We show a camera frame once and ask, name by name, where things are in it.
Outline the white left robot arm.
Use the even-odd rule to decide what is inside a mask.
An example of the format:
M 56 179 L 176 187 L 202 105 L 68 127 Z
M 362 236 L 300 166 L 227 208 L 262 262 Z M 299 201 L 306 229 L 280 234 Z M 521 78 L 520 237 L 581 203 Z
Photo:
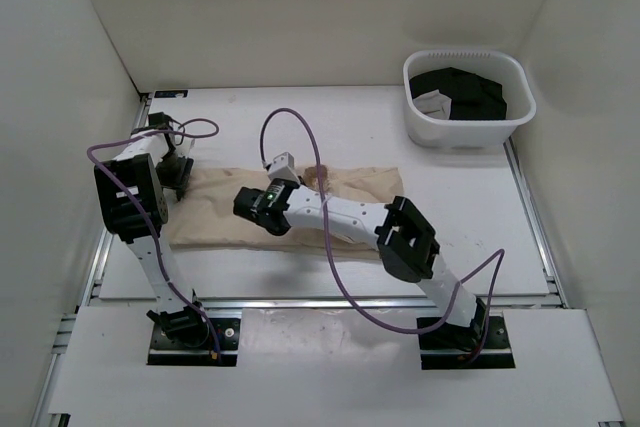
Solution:
M 162 227 L 169 220 L 164 191 L 178 200 L 186 193 L 193 160 L 190 147 L 175 132 L 180 124 L 164 113 L 148 116 L 124 150 L 100 162 L 93 146 L 88 157 L 106 229 L 130 249 L 153 289 L 156 307 L 147 316 L 171 341 L 198 348 L 210 339 L 210 324 L 200 313 L 195 289 L 181 277 Z

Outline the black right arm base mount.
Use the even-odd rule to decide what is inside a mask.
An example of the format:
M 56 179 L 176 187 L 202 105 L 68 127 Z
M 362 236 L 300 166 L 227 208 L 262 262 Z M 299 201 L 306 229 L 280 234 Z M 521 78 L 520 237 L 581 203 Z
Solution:
M 491 315 L 482 351 L 473 362 L 471 352 L 447 348 L 435 340 L 419 337 L 422 370 L 496 370 L 516 367 L 504 318 Z

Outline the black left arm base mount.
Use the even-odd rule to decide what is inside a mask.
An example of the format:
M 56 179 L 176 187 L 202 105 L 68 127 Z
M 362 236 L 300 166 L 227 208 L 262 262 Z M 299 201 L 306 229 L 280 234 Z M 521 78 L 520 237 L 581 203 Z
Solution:
M 241 317 L 211 317 L 218 338 L 180 342 L 170 339 L 159 326 L 154 326 L 150 337 L 147 364 L 150 366 L 235 367 L 238 360 Z

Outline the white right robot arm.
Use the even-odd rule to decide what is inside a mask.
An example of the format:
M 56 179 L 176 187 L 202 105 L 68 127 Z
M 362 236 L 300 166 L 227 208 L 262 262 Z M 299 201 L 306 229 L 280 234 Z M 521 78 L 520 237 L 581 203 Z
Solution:
M 391 277 L 417 285 L 445 319 L 430 335 L 449 348 L 471 350 L 484 336 L 485 303 L 447 267 L 432 225 L 406 197 L 364 203 L 322 195 L 294 181 L 243 187 L 233 214 L 274 236 L 314 229 L 373 248 Z

